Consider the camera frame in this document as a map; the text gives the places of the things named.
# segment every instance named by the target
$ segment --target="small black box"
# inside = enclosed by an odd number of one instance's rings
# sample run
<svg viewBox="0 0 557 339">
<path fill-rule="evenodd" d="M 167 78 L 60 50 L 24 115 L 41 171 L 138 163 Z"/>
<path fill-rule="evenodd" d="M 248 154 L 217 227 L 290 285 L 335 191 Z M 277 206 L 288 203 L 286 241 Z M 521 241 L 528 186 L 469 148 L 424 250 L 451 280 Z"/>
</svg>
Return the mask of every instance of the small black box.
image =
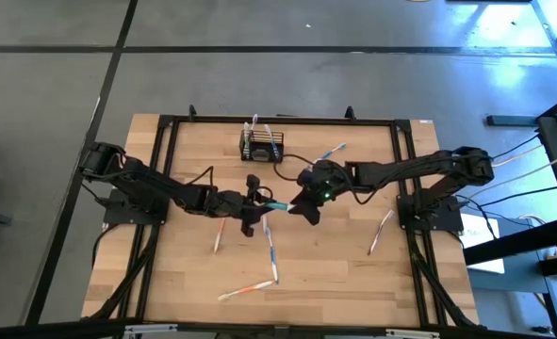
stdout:
<svg viewBox="0 0 557 339">
<path fill-rule="evenodd" d="M 240 132 L 240 160 L 261 162 L 282 162 L 285 150 L 285 134 L 282 132 L 271 132 L 271 136 L 265 131 L 248 131 L 245 139 L 245 131 Z M 276 145 L 276 152 L 271 147 L 271 141 Z"/>
</svg>

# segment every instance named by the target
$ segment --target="white paper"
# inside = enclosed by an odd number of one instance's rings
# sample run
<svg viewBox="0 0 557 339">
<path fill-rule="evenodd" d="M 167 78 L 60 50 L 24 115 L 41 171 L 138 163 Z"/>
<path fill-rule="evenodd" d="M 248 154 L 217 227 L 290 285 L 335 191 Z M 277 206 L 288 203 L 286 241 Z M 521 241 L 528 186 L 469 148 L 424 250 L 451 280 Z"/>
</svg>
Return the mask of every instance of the white paper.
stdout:
<svg viewBox="0 0 557 339">
<path fill-rule="evenodd" d="M 460 240 L 463 244 L 465 244 L 465 248 L 494 240 L 494 237 L 487 229 L 487 224 L 485 223 L 484 218 L 467 214 L 461 214 L 461 216 L 463 218 L 465 230 L 463 231 L 463 235 L 460 236 Z M 496 237 L 500 237 L 498 221 L 490 218 L 489 223 L 492 225 L 492 230 L 494 231 Z M 468 268 L 504 274 L 504 262 L 502 259 L 471 265 Z"/>
</svg>

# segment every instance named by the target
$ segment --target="black cable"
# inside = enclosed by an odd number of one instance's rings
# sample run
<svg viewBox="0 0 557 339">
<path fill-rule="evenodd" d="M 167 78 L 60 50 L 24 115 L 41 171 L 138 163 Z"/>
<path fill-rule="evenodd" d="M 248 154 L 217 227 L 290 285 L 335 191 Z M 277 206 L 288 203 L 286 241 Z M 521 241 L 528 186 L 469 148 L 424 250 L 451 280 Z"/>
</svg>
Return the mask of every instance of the black cable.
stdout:
<svg viewBox="0 0 557 339">
<path fill-rule="evenodd" d="M 465 244 L 460 239 L 460 236 L 458 236 L 458 234 L 455 231 L 448 231 L 448 233 L 451 234 L 451 236 L 453 236 L 456 240 L 458 240 L 458 242 L 460 243 L 460 245 L 463 247 L 463 250 L 464 250 L 465 249 Z"/>
<path fill-rule="evenodd" d="M 512 199 L 512 198 L 516 198 L 516 197 L 520 197 L 520 196 L 524 196 L 524 195 L 528 195 L 528 194 L 545 192 L 545 191 L 552 190 L 552 189 L 556 189 L 556 188 L 557 188 L 557 186 L 553 186 L 553 187 L 547 187 L 547 188 L 542 188 L 542 189 L 536 189 L 536 190 L 529 191 L 529 192 L 523 192 L 523 193 L 513 194 L 513 195 L 510 195 L 510 196 L 508 196 L 508 197 L 504 197 L 504 198 L 502 198 L 502 199 L 498 199 L 498 200 L 493 201 L 493 202 L 484 203 L 484 204 L 481 205 L 481 207 L 489 206 L 489 205 L 491 205 L 491 204 L 498 203 L 498 202 L 504 202 L 504 201 L 506 201 L 506 200 L 509 200 L 509 199 Z"/>
<path fill-rule="evenodd" d="M 85 188 L 86 191 L 88 191 L 88 192 L 93 196 L 93 199 L 94 199 L 96 202 L 98 202 L 99 204 L 105 206 L 105 203 L 102 201 L 102 199 L 100 199 L 100 197 L 98 197 L 98 195 L 96 195 L 96 193 L 94 193 L 94 192 L 91 190 L 91 188 L 87 187 L 85 184 L 83 184 L 83 182 L 81 183 L 81 186 L 82 186 L 83 188 Z"/>
<path fill-rule="evenodd" d="M 205 171 L 201 174 L 199 174 L 199 176 L 197 176 L 196 178 L 192 179 L 191 181 L 185 183 L 184 185 L 192 185 L 194 183 L 196 183 L 197 181 L 199 181 L 199 179 L 203 178 L 205 176 L 205 174 L 209 173 L 209 183 L 213 186 L 213 166 L 209 166 L 207 169 L 205 169 Z"/>
<path fill-rule="evenodd" d="M 274 199 L 274 192 L 273 192 L 269 187 L 267 187 L 267 186 L 260 186 L 258 189 L 265 189 L 265 190 L 267 190 L 267 191 L 270 193 L 270 196 L 269 196 L 269 197 L 266 197 L 266 198 Z"/>
<path fill-rule="evenodd" d="M 300 156 L 300 155 L 296 155 L 296 154 L 283 154 L 282 157 L 283 157 L 283 159 L 286 158 L 286 157 L 294 157 L 294 158 L 297 158 L 297 159 L 299 159 L 299 160 L 301 160 L 301 161 L 303 161 L 303 162 L 306 162 L 307 165 L 312 165 L 312 166 L 314 165 L 313 162 L 311 162 L 311 161 L 305 159 L 304 157 L 302 157 L 302 156 Z M 276 175 L 278 175 L 278 177 L 280 177 L 280 179 L 286 180 L 286 181 L 297 181 L 297 178 L 294 178 L 294 179 L 293 179 L 293 178 L 288 178 L 288 177 L 286 177 L 286 176 L 280 174 L 280 172 L 279 172 L 278 169 L 276 168 L 276 165 L 278 165 L 278 163 L 277 163 L 277 162 L 274 162 L 274 172 L 276 173 Z"/>
<path fill-rule="evenodd" d="M 461 196 L 461 195 L 458 195 L 458 194 L 454 195 L 454 197 L 460 197 L 462 199 L 466 199 L 468 202 L 473 202 L 477 206 L 477 208 L 479 208 L 479 212 L 482 213 L 482 216 L 485 219 L 485 224 L 487 225 L 487 230 L 489 231 L 489 233 L 492 234 L 494 239 L 497 239 L 496 235 L 494 234 L 494 229 L 492 228 L 492 224 L 489 223 L 489 219 L 487 218 L 487 214 L 485 213 L 485 211 L 482 209 L 482 207 L 477 202 L 475 202 L 474 200 L 472 200 L 469 197 Z"/>
<path fill-rule="evenodd" d="M 528 142 L 534 140 L 534 139 L 537 138 L 538 136 L 539 136 L 539 135 L 536 134 L 535 136 L 530 137 L 528 140 L 525 140 L 525 141 L 521 142 L 520 144 L 516 145 L 516 146 L 513 147 L 512 149 L 510 149 L 510 150 L 508 150 L 508 151 L 506 151 L 506 152 L 504 152 L 504 153 L 500 153 L 500 154 L 498 154 L 498 155 L 492 156 L 492 157 L 491 157 L 491 158 L 492 158 L 492 161 L 493 161 L 494 159 L 496 159 L 497 157 L 501 157 L 501 156 L 503 156 L 503 155 L 506 155 L 506 154 L 508 154 L 508 153 L 510 153 L 510 152 L 512 152 L 512 151 L 514 151 L 514 150 L 516 150 L 517 148 L 519 148 L 519 147 L 525 145 L 526 143 L 528 143 Z"/>
<path fill-rule="evenodd" d="M 102 238 L 110 231 L 114 230 L 115 227 L 117 227 L 118 225 L 108 225 L 108 228 L 106 228 L 102 233 L 100 233 L 98 235 L 98 237 L 96 237 L 96 241 L 94 241 L 93 243 L 93 250 L 91 250 L 91 267 L 93 268 L 93 265 L 96 263 L 96 254 L 98 253 L 98 245 L 100 245 L 100 240 L 102 240 Z"/>
<path fill-rule="evenodd" d="M 469 205 L 467 205 L 467 206 L 465 206 L 465 207 L 470 208 L 470 209 L 475 210 L 475 211 L 479 211 L 477 208 L 471 207 L 471 206 L 469 206 Z M 521 225 L 521 226 L 532 226 L 532 225 L 530 225 L 530 224 L 528 224 L 528 223 L 522 223 L 522 222 L 518 222 L 518 221 L 512 220 L 511 218 L 507 218 L 507 217 L 503 216 L 502 214 L 498 214 L 498 213 L 490 212 L 490 211 L 484 211 L 484 212 L 487 213 L 487 214 L 494 215 L 494 216 L 496 216 L 496 217 L 503 218 L 503 219 L 508 220 L 509 222 L 515 223 L 515 224 L 517 224 L 517 225 Z"/>
</svg>

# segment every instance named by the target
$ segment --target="black metal frame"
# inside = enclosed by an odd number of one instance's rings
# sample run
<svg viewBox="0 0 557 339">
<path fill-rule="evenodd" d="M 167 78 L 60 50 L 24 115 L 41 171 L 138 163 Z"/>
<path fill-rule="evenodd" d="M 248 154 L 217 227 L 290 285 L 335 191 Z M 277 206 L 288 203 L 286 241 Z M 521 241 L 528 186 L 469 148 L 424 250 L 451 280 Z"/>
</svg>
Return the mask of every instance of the black metal frame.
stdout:
<svg viewBox="0 0 557 339">
<path fill-rule="evenodd" d="M 489 126 L 537 127 L 538 119 L 545 117 L 557 117 L 557 103 L 537 117 L 490 115 L 485 118 L 485 122 Z"/>
<path fill-rule="evenodd" d="M 353 110 L 348 107 L 346 118 L 343 119 L 310 119 L 310 118 L 294 118 L 294 117 L 261 117 L 258 119 L 258 123 L 280 123 L 280 124 L 309 124 L 309 125 L 346 125 L 346 126 L 383 126 L 389 128 L 391 135 L 391 142 L 394 150 L 394 158 L 396 161 L 402 160 L 401 155 L 401 145 L 399 140 L 400 133 L 403 133 L 405 140 L 405 147 L 408 153 L 408 158 L 416 157 L 414 142 L 412 138 L 412 130 L 410 127 L 410 121 L 391 121 L 391 120 L 366 120 L 357 119 L 353 114 Z M 213 122 L 223 122 L 223 123 L 238 123 L 242 124 L 248 121 L 250 117 L 225 117 L 225 116 L 198 116 L 196 110 L 191 105 L 189 108 L 189 114 L 187 116 L 160 116 L 156 131 L 155 145 L 153 148 L 153 154 L 151 158 L 151 166 L 157 164 L 159 152 L 160 152 L 160 142 L 163 138 L 164 131 L 167 127 L 171 127 L 171 135 L 169 139 L 169 146 L 165 158 L 165 166 L 163 172 L 169 173 L 172 165 L 173 153 L 175 150 L 175 143 L 177 140 L 177 134 L 179 129 L 179 124 L 181 122 L 197 122 L 197 123 L 213 123 Z M 420 189 L 420 180 L 413 180 L 415 189 Z M 407 187 L 404 180 L 399 181 L 400 194 L 407 193 Z M 129 266 L 133 266 L 138 257 L 139 249 L 141 247 L 141 239 L 143 235 L 143 225 L 136 226 L 137 231 L 134 235 L 134 241 L 132 244 L 132 250 L 130 252 L 130 263 Z M 151 231 L 152 250 L 154 253 L 156 249 L 156 243 L 158 234 L 160 231 L 160 224 L 153 225 Z M 417 246 L 417 240 L 414 230 L 408 228 L 406 231 L 406 239 L 409 249 Z M 431 241 L 431 235 L 428 231 L 422 233 L 423 245 L 425 249 L 425 254 L 427 256 L 427 266 L 423 266 L 423 270 L 431 271 L 435 276 L 437 273 L 436 264 L 434 259 L 433 244 Z M 289 335 L 290 333 L 315 333 L 315 334 L 351 334 L 351 335 L 387 335 L 397 334 L 399 331 L 421 331 L 421 332 L 438 332 L 442 338 L 458 338 L 464 335 L 468 338 L 484 338 L 484 337 L 495 337 L 495 338 L 530 338 L 533 336 L 506 333 L 498 331 L 487 331 L 479 327 L 467 328 L 467 327 L 452 327 L 448 326 L 447 318 L 444 311 L 444 306 L 439 301 L 437 297 L 437 291 L 434 292 L 434 305 L 436 311 L 437 324 L 431 324 L 429 322 L 429 317 L 427 313 L 427 305 L 425 296 L 423 293 L 423 283 L 422 275 L 419 266 L 415 265 L 413 261 L 413 251 L 410 250 L 411 255 L 411 268 L 413 272 L 413 281 L 415 286 L 415 294 L 418 305 L 418 318 L 420 327 L 419 328 L 361 328 L 361 327 L 329 327 L 329 326 L 318 326 L 318 327 L 308 327 L 308 326 L 272 326 L 272 325 L 229 325 L 229 324 L 203 324 L 203 323 L 178 323 L 171 326 L 172 331 L 218 331 L 218 332 L 233 332 L 233 333 L 274 333 L 276 335 Z M 151 272 L 154 264 L 154 255 L 146 263 L 146 268 L 143 269 L 143 276 L 139 291 L 139 298 L 137 301 L 137 310 L 135 318 L 119 318 L 119 319 L 85 319 L 80 322 L 70 322 L 70 323 L 60 323 L 60 324 L 47 324 L 40 325 L 36 324 L 26 324 L 25 327 L 14 327 L 14 328 L 3 328 L 0 329 L 0 333 L 4 334 L 16 334 L 22 335 L 21 338 L 28 337 L 62 337 L 62 335 L 67 335 L 70 337 L 72 334 L 67 334 L 65 331 L 74 331 L 74 333 L 79 333 L 83 336 L 95 336 L 103 333 L 104 335 L 113 335 L 114 337 L 120 337 L 123 335 L 126 326 L 138 325 L 138 324 L 150 324 L 151 322 L 144 322 L 144 312 L 146 306 L 146 299 L 148 294 L 148 288 L 150 286 Z M 52 276 L 42 276 L 40 280 L 40 285 L 48 285 L 50 282 L 42 281 L 44 279 L 52 279 Z M 45 295 L 43 295 L 42 300 L 38 300 L 39 303 L 45 302 Z M 129 302 L 129 293 L 125 294 L 121 300 L 120 305 L 120 316 L 124 316 L 127 311 L 127 304 Z M 156 322 L 159 324 L 174 324 L 173 321 L 163 321 Z"/>
</svg>

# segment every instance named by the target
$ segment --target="white cable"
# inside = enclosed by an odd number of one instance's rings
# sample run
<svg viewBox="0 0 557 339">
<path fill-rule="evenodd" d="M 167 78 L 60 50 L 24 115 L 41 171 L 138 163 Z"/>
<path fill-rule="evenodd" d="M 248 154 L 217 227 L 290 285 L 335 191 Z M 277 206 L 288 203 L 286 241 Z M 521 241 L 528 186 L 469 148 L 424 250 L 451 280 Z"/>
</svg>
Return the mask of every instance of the white cable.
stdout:
<svg viewBox="0 0 557 339">
<path fill-rule="evenodd" d="M 518 180 L 518 179 L 521 179 L 521 178 L 525 178 L 525 177 L 528 176 L 528 175 L 534 174 L 534 173 L 536 173 L 537 171 L 543 170 L 543 169 L 547 168 L 548 166 L 552 166 L 552 165 L 554 165 L 554 164 L 556 164 L 556 163 L 557 163 L 557 158 L 554 159 L 554 160 L 552 160 L 552 161 L 551 161 L 550 163 L 548 163 L 547 165 L 544 165 L 544 166 L 542 166 L 542 167 L 539 167 L 539 168 L 537 168 L 537 169 L 534 169 L 534 170 L 532 170 L 532 171 L 529 171 L 529 172 L 527 172 L 527 173 L 525 173 L 525 174 L 521 174 L 521 175 L 519 175 L 519 176 L 517 176 L 517 177 L 515 177 L 515 178 L 513 178 L 513 179 L 505 180 L 505 181 L 503 181 L 503 182 L 501 182 L 501 183 L 495 184 L 495 185 L 493 185 L 493 186 L 490 186 L 490 187 L 484 188 L 484 189 L 482 189 L 482 190 L 480 190 L 480 191 L 478 191 L 478 192 L 475 192 L 474 194 L 472 194 L 472 195 L 471 195 L 470 197 L 468 197 L 468 198 L 469 198 L 469 199 L 473 199 L 473 197 L 476 197 L 478 194 L 484 193 L 486 190 L 490 190 L 490 189 L 492 189 L 492 188 L 496 188 L 496 187 L 498 187 L 498 186 L 502 186 L 502 185 L 504 185 L 504 184 L 511 183 L 511 182 L 513 182 L 513 181 L 515 181 L 515 180 Z"/>
<path fill-rule="evenodd" d="M 523 156 L 523 155 L 525 155 L 525 154 L 527 154 L 527 153 L 529 153 L 529 152 L 531 152 L 531 151 L 533 151 L 533 150 L 539 149 L 540 147 L 542 147 L 542 145 L 537 145 L 537 146 L 535 146 L 534 148 L 532 148 L 532 149 L 530 149 L 530 150 L 528 150 L 528 151 L 525 151 L 525 152 L 523 152 L 523 153 L 521 153 L 521 154 L 519 154 L 519 155 L 513 156 L 512 158 L 508 158 L 508 159 L 506 159 L 506 160 L 504 160 L 504 161 L 501 161 L 501 162 L 499 162 L 498 164 L 492 164 L 492 167 L 494 168 L 494 167 L 502 166 L 502 165 L 504 165 L 504 164 L 508 164 L 508 163 L 510 163 L 511 161 L 516 160 L 516 159 L 520 158 L 521 156 Z"/>
<path fill-rule="evenodd" d="M 523 215 L 523 216 L 519 216 L 518 218 L 532 218 L 535 221 L 539 222 L 540 225 L 544 225 L 546 222 L 540 218 L 539 216 L 535 216 L 535 215 Z"/>
</svg>

